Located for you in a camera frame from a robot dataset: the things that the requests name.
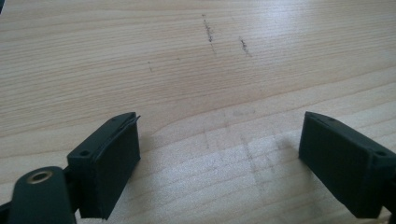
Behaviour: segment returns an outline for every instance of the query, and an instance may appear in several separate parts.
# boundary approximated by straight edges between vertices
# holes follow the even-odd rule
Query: light wood surface
[[[136,111],[141,162],[107,222],[78,223],[389,215],[354,218],[298,146],[308,110],[396,151],[394,0],[7,0],[0,78],[0,203]]]

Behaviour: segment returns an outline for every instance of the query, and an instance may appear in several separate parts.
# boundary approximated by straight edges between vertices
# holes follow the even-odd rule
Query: metal ring
[[[27,178],[28,184],[38,184],[44,182],[52,177],[52,171],[40,171],[32,174]]]

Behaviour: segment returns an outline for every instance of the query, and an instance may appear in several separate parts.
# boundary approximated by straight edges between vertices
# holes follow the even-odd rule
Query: wood grain
[[[106,223],[389,215],[354,218],[298,145],[309,110],[396,151],[393,0],[7,0],[0,52],[0,203],[136,111],[142,161]]]

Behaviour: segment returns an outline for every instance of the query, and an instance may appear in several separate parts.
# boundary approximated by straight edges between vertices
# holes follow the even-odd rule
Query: screw hole
[[[52,171],[41,171],[29,176],[29,178],[27,178],[27,182],[29,184],[38,184],[50,179],[51,176]]]
[[[383,151],[376,151],[375,154],[378,156],[386,156],[387,155],[387,153],[385,153]]]
[[[83,150],[82,152],[79,153],[80,156],[88,156],[90,154],[89,151]]]

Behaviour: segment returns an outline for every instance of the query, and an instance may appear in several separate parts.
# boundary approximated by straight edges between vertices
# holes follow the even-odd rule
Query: scratch
[[[239,36],[239,41],[241,41],[242,43],[242,50],[246,53],[247,56],[251,57],[251,54],[248,52],[248,45],[245,43],[241,36]]]
[[[202,17],[204,18],[204,26],[206,28],[207,40],[211,43],[213,41],[213,31],[210,28],[209,24],[206,22],[206,15],[202,14]]]
[[[213,48],[213,44],[210,44],[210,47],[212,48],[213,53],[214,53],[215,55],[217,55],[217,53],[216,53],[216,51],[215,51],[215,48]]]
[[[265,188],[263,187],[262,183],[264,183],[265,181],[259,173],[259,167],[256,165],[256,163],[253,160],[253,155],[250,152],[248,141],[244,136],[241,136],[241,142],[242,142],[242,147],[247,155],[247,161],[250,165],[250,172],[253,174],[256,187],[260,191],[260,195],[262,196],[262,192],[265,191]]]

